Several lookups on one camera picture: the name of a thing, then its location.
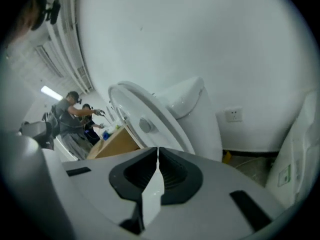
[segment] gray t-shirt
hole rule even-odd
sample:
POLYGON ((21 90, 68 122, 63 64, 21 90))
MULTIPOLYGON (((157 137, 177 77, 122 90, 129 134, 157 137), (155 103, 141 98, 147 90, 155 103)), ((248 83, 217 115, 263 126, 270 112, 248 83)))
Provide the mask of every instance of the gray t-shirt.
POLYGON ((84 128, 81 125, 79 118, 68 112, 70 106, 69 101, 65 98, 60 100, 55 106, 56 115, 60 124, 61 137, 64 137, 67 134, 84 135, 84 128))

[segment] electrical outlet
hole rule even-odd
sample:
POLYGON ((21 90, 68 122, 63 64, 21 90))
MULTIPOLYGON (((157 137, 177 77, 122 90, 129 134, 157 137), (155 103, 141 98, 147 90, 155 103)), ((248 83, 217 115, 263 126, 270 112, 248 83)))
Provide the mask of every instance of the electrical outlet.
POLYGON ((241 122, 242 121, 242 107, 226 108, 224 110, 224 115, 225 115, 225 120, 229 123, 241 122))

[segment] toilet tank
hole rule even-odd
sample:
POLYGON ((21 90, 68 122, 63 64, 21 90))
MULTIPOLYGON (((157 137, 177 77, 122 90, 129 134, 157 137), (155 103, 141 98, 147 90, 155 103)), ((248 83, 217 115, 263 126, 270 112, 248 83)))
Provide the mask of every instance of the toilet tank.
POLYGON ((180 124, 197 156, 222 161, 219 126, 201 77, 180 82, 155 96, 180 124))

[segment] blue object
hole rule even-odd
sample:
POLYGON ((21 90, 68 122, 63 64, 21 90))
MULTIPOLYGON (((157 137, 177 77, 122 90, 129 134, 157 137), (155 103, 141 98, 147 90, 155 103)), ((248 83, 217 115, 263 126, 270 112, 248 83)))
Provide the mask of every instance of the blue object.
POLYGON ((104 131, 104 133, 102 134, 102 138, 106 141, 109 137, 110 137, 110 134, 107 133, 107 131, 104 131))

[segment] person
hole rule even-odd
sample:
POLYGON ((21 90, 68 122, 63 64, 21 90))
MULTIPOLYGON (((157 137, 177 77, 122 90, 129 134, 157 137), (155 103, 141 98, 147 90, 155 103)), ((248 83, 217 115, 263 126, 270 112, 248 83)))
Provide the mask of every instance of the person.
POLYGON ((80 117, 92 114, 100 115, 104 111, 100 109, 76 109, 74 105, 79 102, 79 94, 70 91, 55 105, 55 111, 60 125, 60 136, 63 144, 71 154, 79 160, 85 160, 93 145, 84 134, 80 117))
POLYGON ((37 30, 46 21, 50 20, 50 23, 54 25, 60 11, 60 2, 54 0, 51 4, 52 8, 47 8, 47 5, 49 5, 47 0, 28 0, 10 28, 4 46, 8 47, 9 44, 25 36, 29 30, 37 30))
MULTIPOLYGON (((91 107, 89 104, 84 104, 82 106, 82 109, 84 110, 90 110, 91 107)), ((102 129, 103 125, 100 124, 96 124, 93 120, 92 120, 92 115, 86 115, 82 117, 82 123, 83 123, 83 128, 84 128, 84 135, 86 136, 86 138, 88 139, 88 141, 92 144, 95 145, 99 140, 100 137, 99 135, 95 132, 94 128, 99 128, 102 129)))
POLYGON ((28 0, 16 17, 10 29, 5 46, 14 43, 17 39, 27 34, 29 30, 37 30, 44 22, 44 13, 47 0, 28 0))

